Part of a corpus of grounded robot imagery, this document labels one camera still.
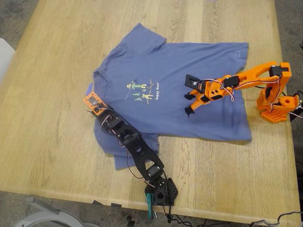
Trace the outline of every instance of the white wire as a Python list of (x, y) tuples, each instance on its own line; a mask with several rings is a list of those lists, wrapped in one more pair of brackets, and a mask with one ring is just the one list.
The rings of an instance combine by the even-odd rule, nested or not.
[(289, 113), (289, 114), (292, 114), (292, 115), (295, 115), (296, 117), (303, 118), (302, 116), (296, 115), (296, 114), (294, 114), (294, 113), (292, 113), (292, 112), (288, 112), (288, 113)]
[(149, 186), (152, 187), (152, 188), (155, 188), (155, 186), (153, 186), (152, 184), (146, 182), (146, 180), (144, 180), (144, 183), (146, 183), (147, 185), (149, 185)]
[(120, 147), (122, 147), (122, 148), (125, 148), (125, 146), (124, 145), (122, 145), (121, 143), (120, 143), (120, 140), (118, 139), (118, 144), (119, 144), (119, 146)]
[(103, 126), (103, 124), (104, 124), (104, 122), (108, 119), (110, 117), (110, 119), (112, 119), (112, 116), (107, 116), (105, 119), (104, 119), (104, 121), (102, 122), (102, 124), (101, 124), (101, 128), (102, 128), (102, 126)]
[(263, 80), (254, 80), (254, 81), (250, 81), (250, 82), (246, 82), (244, 84), (241, 84), (241, 85), (238, 85), (234, 88), (240, 88), (246, 84), (250, 84), (250, 83), (254, 83), (254, 82), (262, 82), (262, 83), (265, 83), (265, 84), (273, 84), (273, 83), (276, 83), (277, 81), (279, 81), (281, 79), (281, 77), (279, 77), (279, 79), (275, 80), (275, 81), (263, 81)]
[(275, 98), (274, 102), (272, 102), (272, 103), (268, 102), (268, 103), (270, 104), (270, 111), (269, 111), (269, 112), (272, 112), (272, 111), (273, 111), (273, 109), (274, 109), (274, 105), (273, 105), (273, 104), (276, 102), (276, 100), (277, 100), (277, 98), (278, 98), (278, 96), (279, 96), (279, 93), (280, 93), (280, 91), (281, 91), (280, 79), (281, 79), (281, 77), (280, 77), (279, 80), (278, 80), (279, 91), (278, 91), (278, 93), (276, 94), (276, 98)]
[(233, 96), (233, 90), (232, 90), (232, 93), (230, 93), (230, 91), (227, 88), (223, 87), (223, 84), (220, 81), (215, 80), (215, 79), (204, 79), (203, 81), (214, 81), (214, 82), (219, 83), (221, 85), (220, 90), (222, 90), (222, 88), (223, 88), (231, 96), (231, 101), (232, 102), (235, 101), (235, 98)]

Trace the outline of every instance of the cable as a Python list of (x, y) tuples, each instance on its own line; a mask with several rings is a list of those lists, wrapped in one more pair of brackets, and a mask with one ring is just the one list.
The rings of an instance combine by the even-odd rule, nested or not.
[(296, 160), (295, 162), (300, 163), (301, 165), (303, 165), (303, 163), (302, 163), (302, 162), (299, 162), (299, 161), (297, 161), (297, 160)]
[(167, 179), (167, 176), (166, 176), (164, 170), (163, 170), (163, 174), (164, 174), (164, 177), (165, 177), (165, 180), (166, 180), (166, 181), (165, 181), (165, 185), (166, 185), (166, 188), (167, 188), (167, 194), (168, 194), (168, 198), (169, 198), (169, 215), (171, 216), (171, 214), (170, 214), (170, 210), (171, 210), (170, 192), (169, 192), (169, 187), (168, 187), (168, 184), (167, 184), (168, 179)]
[[(255, 87), (257, 87), (257, 88), (266, 88), (266, 87), (259, 87), (259, 86), (255, 86)], [(284, 95), (284, 96), (286, 96), (286, 94), (284, 93), (284, 92), (282, 92), (282, 94)]]
[(112, 119), (112, 116), (107, 116), (105, 119), (104, 119), (104, 121), (102, 122), (102, 124), (101, 124), (101, 130), (102, 130), (102, 126), (103, 126), (103, 124), (104, 124), (104, 122), (107, 122), (107, 118), (109, 118), (110, 117), (110, 119)]
[(152, 184), (150, 184), (150, 183), (148, 183), (148, 182), (146, 182), (146, 181), (144, 181), (144, 183), (146, 183), (147, 185), (149, 185), (149, 186), (152, 187), (152, 188), (155, 188), (155, 186), (153, 186)]
[(300, 91), (300, 90), (297, 91), (297, 94), (298, 94), (298, 95), (299, 95), (299, 93), (301, 93), (301, 95), (303, 95), (303, 92)]
[(270, 104), (270, 106), (271, 106), (269, 112), (272, 112), (272, 111), (273, 111), (273, 109), (274, 109), (274, 103), (276, 102), (276, 100), (277, 100), (277, 98), (278, 98), (278, 96), (279, 96), (279, 93), (280, 93), (280, 91), (281, 91), (280, 79), (281, 79), (281, 77), (279, 77), (279, 79), (278, 79), (279, 91), (278, 91), (277, 94), (276, 94), (275, 100), (274, 100), (272, 103), (268, 102), (268, 103)]
[(284, 213), (284, 214), (281, 214), (278, 217), (277, 223), (271, 224), (271, 223), (268, 223), (265, 220), (260, 220), (260, 221), (251, 222), (250, 227), (253, 227), (254, 225), (259, 225), (259, 224), (262, 224), (262, 223), (264, 223), (267, 226), (278, 226), (280, 224), (280, 218), (282, 216), (284, 216), (284, 215), (290, 215), (290, 214), (302, 214), (302, 213), (303, 213), (303, 211), (293, 211), (293, 212), (290, 212), (290, 213)]
[(211, 224), (211, 225), (204, 225), (206, 227), (210, 227), (210, 226), (216, 226), (216, 225), (230, 225), (230, 223), (226, 223), (226, 222), (221, 222), (221, 223), (215, 223), (215, 224)]
[(265, 84), (274, 84), (274, 83), (278, 82), (280, 79), (281, 79), (281, 77), (279, 77), (279, 79), (277, 79), (275, 81), (254, 80), (254, 81), (246, 82), (244, 84), (240, 84), (240, 85), (238, 85), (238, 86), (236, 86), (234, 88), (240, 88), (240, 87), (242, 87), (242, 86), (244, 86), (246, 84), (250, 84), (250, 83), (253, 83), (253, 82), (262, 82), (262, 83), (265, 83)]
[[(177, 221), (178, 224), (183, 224), (185, 226), (193, 227), (193, 225), (189, 221), (183, 221), (177, 214), (176, 214), (178, 219), (173, 218), (171, 221)], [(210, 227), (210, 226), (216, 226), (216, 225), (230, 225), (228, 222), (220, 222), (220, 223), (215, 223), (215, 224), (210, 224), (206, 225), (205, 223), (207, 222), (207, 219), (205, 218), (204, 223), (198, 225), (197, 227)]]
[(197, 227), (203, 227), (203, 226), (205, 226), (206, 221), (207, 221), (207, 219), (205, 218), (204, 223), (203, 223), (203, 224), (201, 224), (201, 225), (198, 225)]
[(98, 106), (101, 107), (102, 109), (105, 109), (105, 110), (109, 110), (109, 111), (114, 112), (114, 113), (117, 114), (119, 117), (121, 117), (126, 123), (128, 123), (130, 126), (132, 126), (132, 125), (130, 124), (130, 122), (128, 122), (123, 116), (121, 116), (120, 114), (118, 114), (115, 110), (109, 109), (109, 108), (107, 108), (106, 106), (104, 106), (104, 105), (102, 105), (102, 104), (100, 104), (100, 103), (98, 103)]
[(303, 117), (301, 117), (301, 116), (299, 116), (299, 115), (296, 115), (296, 114), (294, 114), (294, 113), (292, 113), (292, 112), (288, 112), (289, 114), (292, 114), (292, 115), (295, 115), (296, 117), (299, 117), (299, 118), (303, 118)]
[(235, 101), (235, 98), (233, 96), (233, 88), (232, 88), (232, 93), (230, 93), (230, 91), (227, 88), (223, 87), (223, 84), (220, 81), (216, 80), (216, 79), (203, 79), (203, 80), (200, 80), (199, 83), (201, 83), (203, 81), (214, 81), (214, 82), (219, 83), (221, 85), (220, 90), (224, 89), (231, 96), (231, 101), (232, 102)]
[(142, 179), (143, 177), (137, 177), (132, 171), (131, 171), (131, 169), (130, 169), (130, 167), (129, 167), (129, 165), (128, 165), (128, 150), (127, 150), (127, 158), (126, 158), (126, 164), (127, 164), (127, 167), (128, 167), (128, 169), (129, 169), (129, 171), (132, 173), (132, 175), (134, 175), (134, 177), (135, 178), (137, 178), (137, 179)]
[(118, 144), (119, 144), (120, 147), (125, 148), (125, 146), (124, 146), (123, 144), (120, 143), (120, 140), (119, 140), (119, 139), (118, 139)]

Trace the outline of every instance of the t-shirt sleeve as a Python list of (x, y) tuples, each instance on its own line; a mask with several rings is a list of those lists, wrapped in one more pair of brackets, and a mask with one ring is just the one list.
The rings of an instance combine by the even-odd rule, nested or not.
[(137, 24), (121, 41), (130, 52), (144, 53), (158, 49), (166, 42), (166, 38)]

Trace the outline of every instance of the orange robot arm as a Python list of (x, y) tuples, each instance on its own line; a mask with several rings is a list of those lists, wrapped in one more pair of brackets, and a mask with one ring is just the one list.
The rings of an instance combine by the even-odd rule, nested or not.
[[(270, 77), (259, 78), (261, 74), (268, 71)], [(262, 89), (257, 99), (257, 109), (264, 110), (261, 116), (270, 122), (285, 121), (289, 111), (294, 110), (299, 105), (299, 96), (279, 97), (286, 83), (291, 77), (291, 70), (288, 62), (282, 62), (279, 66), (275, 61), (258, 65), (246, 72), (236, 75), (225, 75), (220, 79), (199, 80), (187, 75), (185, 85), (194, 90), (185, 95), (185, 98), (196, 101), (185, 108), (185, 112), (193, 114), (194, 110), (201, 105), (230, 95), (232, 101), (233, 91), (254, 87), (266, 83), (266, 88)]]

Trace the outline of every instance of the black wire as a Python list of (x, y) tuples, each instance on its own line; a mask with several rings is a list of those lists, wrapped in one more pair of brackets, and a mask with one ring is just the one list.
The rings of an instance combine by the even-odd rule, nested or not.
[(177, 221), (178, 224), (183, 224), (183, 225), (185, 225), (185, 226), (193, 227), (189, 221), (182, 221), (182, 219), (181, 219), (177, 214), (176, 214), (176, 216), (177, 216), (177, 218), (178, 218), (179, 220), (178, 220), (178, 219), (172, 219), (172, 221)]
[[(259, 86), (255, 86), (255, 87), (257, 87), (257, 88), (265, 88), (265, 87), (259, 87)], [(284, 95), (284, 96), (286, 96), (286, 94), (284, 93), (284, 92), (282, 92), (282, 94)], [(303, 93), (302, 93), (303, 94)]]
[(251, 222), (250, 227), (253, 227), (254, 225), (259, 225), (259, 224), (262, 224), (262, 223), (264, 223), (267, 226), (278, 226), (280, 224), (280, 218), (282, 216), (284, 216), (284, 215), (290, 215), (290, 214), (302, 214), (302, 213), (303, 213), (303, 211), (293, 211), (293, 212), (290, 212), (290, 213), (280, 214), (279, 217), (278, 217), (278, 219), (277, 219), (277, 223), (271, 224), (271, 223), (268, 223), (265, 220), (260, 220), (260, 221)]
[(299, 162), (299, 161), (297, 161), (297, 160), (296, 160), (295, 162), (300, 163), (301, 165), (303, 165), (303, 163), (302, 163), (302, 162)]
[(303, 92), (300, 91), (300, 90), (297, 91), (297, 94), (298, 94), (298, 95), (299, 95), (299, 93), (301, 93), (301, 95), (303, 95)]
[(126, 164), (127, 164), (127, 167), (129, 169), (129, 171), (132, 173), (132, 175), (134, 175), (135, 178), (137, 179), (142, 179), (143, 177), (137, 177), (130, 169), (129, 165), (128, 165), (128, 151), (127, 151), (127, 158), (126, 158)]
[(204, 223), (203, 223), (203, 224), (201, 224), (201, 225), (198, 225), (197, 227), (203, 227), (203, 226), (205, 226), (206, 221), (207, 221), (207, 219), (205, 218)]
[[(172, 219), (172, 221), (177, 221), (178, 224), (183, 224), (185, 226), (193, 227), (192, 224), (189, 221), (183, 221), (178, 215), (176, 215), (178, 219)], [(216, 225), (230, 225), (230, 223), (227, 222), (220, 222), (220, 223), (215, 223), (211, 225), (206, 225), (207, 219), (204, 220), (204, 223), (201, 225), (198, 225), (197, 227), (210, 227), (210, 226), (216, 226)]]
[(168, 194), (168, 198), (169, 198), (169, 215), (171, 216), (171, 214), (170, 214), (170, 210), (171, 210), (170, 192), (169, 192), (169, 187), (168, 187), (168, 184), (167, 184), (168, 179), (167, 179), (167, 176), (166, 176), (164, 170), (163, 170), (163, 174), (164, 174), (164, 177), (165, 177), (165, 180), (166, 180), (166, 181), (165, 181), (165, 185), (166, 185), (166, 188), (167, 188), (167, 194)]
[(215, 224), (211, 224), (211, 225), (204, 225), (206, 227), (210, 227), (210, 226), (216, 226), (216, 225), (230, 225), (230, 223), (227, 223), (227, 222), (221, 222), (221, 223), (215, 223)]

